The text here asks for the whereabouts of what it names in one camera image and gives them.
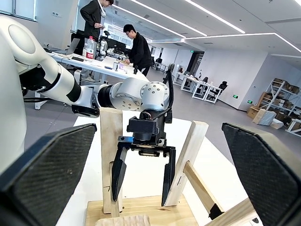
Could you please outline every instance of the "man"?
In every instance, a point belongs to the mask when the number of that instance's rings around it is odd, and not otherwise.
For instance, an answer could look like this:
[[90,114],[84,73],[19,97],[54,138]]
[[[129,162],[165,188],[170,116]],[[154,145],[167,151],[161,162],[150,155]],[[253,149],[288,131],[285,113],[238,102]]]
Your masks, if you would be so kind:
[[[104,28],[104,26],[101,24],[101,8],[100,5],[102,5],[103,8],[107,8],[111,5],[113,5],[114,0],[92,0],[89,4],[84,6],[80,10],[81,16],[86,21],[85,24],[85,43],[87,43],[88,38],[90,36],[93,37],[94,40],[94,54],[96,54],[96,46],[98,42],[98,38],[100,35],[100,30]],[[83,69],[81,72],[82,78],[88,81],[94,81],[91,77],[89,77],[89,71]]]
[[134,67],[138,66],[138,70],[147,76],[152,66],[151,52],[147,41],[141,34],[136,32],[131,24],[125,25],[123,32],[133,40],[133,48],[129,53],[129,59],[126,59],[126,63],[133,63]]

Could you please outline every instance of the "black padded panel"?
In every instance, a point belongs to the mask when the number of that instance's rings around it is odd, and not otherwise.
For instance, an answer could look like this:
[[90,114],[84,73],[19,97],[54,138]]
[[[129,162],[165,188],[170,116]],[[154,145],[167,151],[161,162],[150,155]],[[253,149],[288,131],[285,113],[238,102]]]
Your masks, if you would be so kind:
[[42,137],[0,177],[0,202],[29,225],[54,226],[84,169],[96,127],[73,127]]
[[284,225],[282,222],[295,211],[294,205],[300,205],[301,187],[300,175],[272,148],[279,141],[264,140],[258,133],[226,123],[222,130],[241,183],[263,224]]

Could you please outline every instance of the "black jacket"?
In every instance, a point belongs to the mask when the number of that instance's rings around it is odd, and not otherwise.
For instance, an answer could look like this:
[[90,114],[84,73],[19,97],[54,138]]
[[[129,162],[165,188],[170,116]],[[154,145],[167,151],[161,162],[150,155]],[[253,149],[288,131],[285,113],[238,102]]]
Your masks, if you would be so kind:
[[100,6],[97,0],[91,1],[80,10],[81,16],[86,21],[85,37],[93,36],[94,40],[98,40],[100,29],[95,28],[95,23],[101,24]]
[[138,32],[136,38],[133,40],[133,48],[129,54],[129,60],[134,64],[134,67],[137,65],[139,70],[152,66],[149,45],[145,38]]

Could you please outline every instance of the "gray floor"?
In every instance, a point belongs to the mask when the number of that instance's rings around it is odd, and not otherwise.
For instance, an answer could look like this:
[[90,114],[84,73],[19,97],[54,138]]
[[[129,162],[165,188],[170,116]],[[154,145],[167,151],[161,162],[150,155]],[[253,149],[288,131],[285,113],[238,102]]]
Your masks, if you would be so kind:
[[[163,73],[150,70],[148,74],[150,81],[162,81]],[[118,82],[118,79],[109,79],[110,83]],[[28,149],[39,137],[46,133],[73,126],[76,116],[71,112],[69,106],[63,106],[57,101],[48,101],[41,110],[36,111],[34,104],[26,104],[27,134],[25,138],[25,149]],[[301,138],[272,127],[259,126],[252,123],[245,112],[237,111],[222,102],[215,105],[209,102],[191,98],[191,94],[174,87],[173,114],[175,118],[184,120],[204,121],[209,124],[206,137],[230,160],[232,161],[225,137],[221,130],[223,122],[229,122],[273,133],[288,148],[290,148],[301,159]]]

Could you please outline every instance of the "black hair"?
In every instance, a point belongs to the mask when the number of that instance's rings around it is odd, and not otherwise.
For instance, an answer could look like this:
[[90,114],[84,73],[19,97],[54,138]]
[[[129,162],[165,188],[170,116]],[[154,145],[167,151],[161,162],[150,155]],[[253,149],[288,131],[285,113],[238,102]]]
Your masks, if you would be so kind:
[[114,4],[114,0],[107,0],[107,1],[110,3],[110,5]]
[[131,30],[133,30],[133,32],[136,33],[135,28],[134,28],[131,24],[126,24],[126,25],[124,25],[124,27],[123,27],[123,32],[124,32],[124,33],[126,33],[126,32],[131,32]]

